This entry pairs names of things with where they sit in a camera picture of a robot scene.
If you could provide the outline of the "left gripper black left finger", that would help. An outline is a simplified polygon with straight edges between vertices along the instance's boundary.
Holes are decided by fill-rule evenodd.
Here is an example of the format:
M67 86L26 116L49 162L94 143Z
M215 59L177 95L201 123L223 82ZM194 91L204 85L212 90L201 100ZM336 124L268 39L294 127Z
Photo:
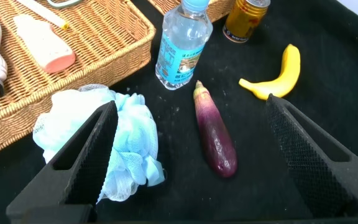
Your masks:
M114 101L97 108L7 206L11 223L94 222L117 121Z

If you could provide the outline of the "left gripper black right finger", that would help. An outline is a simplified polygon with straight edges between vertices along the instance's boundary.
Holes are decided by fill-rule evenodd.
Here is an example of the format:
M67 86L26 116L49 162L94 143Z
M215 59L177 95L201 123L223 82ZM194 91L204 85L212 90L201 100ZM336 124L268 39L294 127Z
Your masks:
M358 156L287 100L269 95L268 123L315 217L358 217Z

